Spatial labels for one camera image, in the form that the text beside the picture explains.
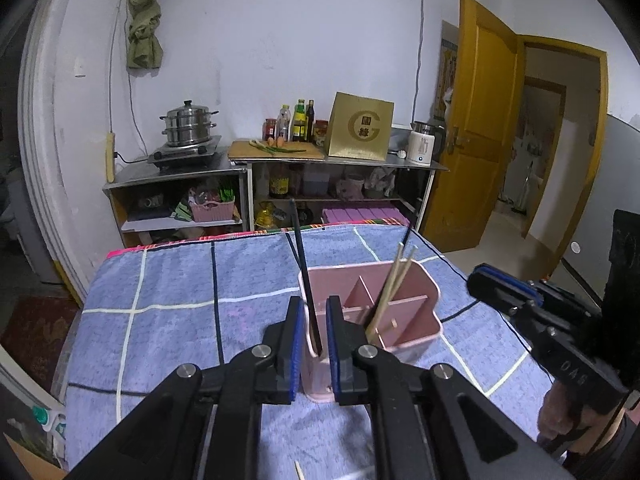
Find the person's right hand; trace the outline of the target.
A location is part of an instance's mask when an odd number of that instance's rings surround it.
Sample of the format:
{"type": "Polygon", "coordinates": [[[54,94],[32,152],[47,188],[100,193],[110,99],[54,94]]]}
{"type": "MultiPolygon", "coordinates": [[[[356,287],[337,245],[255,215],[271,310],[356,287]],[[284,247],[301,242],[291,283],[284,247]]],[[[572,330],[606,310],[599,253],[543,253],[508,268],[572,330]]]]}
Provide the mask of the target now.
{"type": "MultiPolygon", "coordinates": [[[[544,402],[538,413],[538,441],[566,436],[572,430],[575,423],[574,417],[570,416],[572,404],[570,390],[560,382],[554,382],[544,395],[544,402]]],[[[601,415],[585,405],[578,427],[586,427],[587,431],[572,444],[570,452],[587,455],[603,448],[615,436],[624,415],[623,410],[616,408],[606,415],[601,415]]]]}

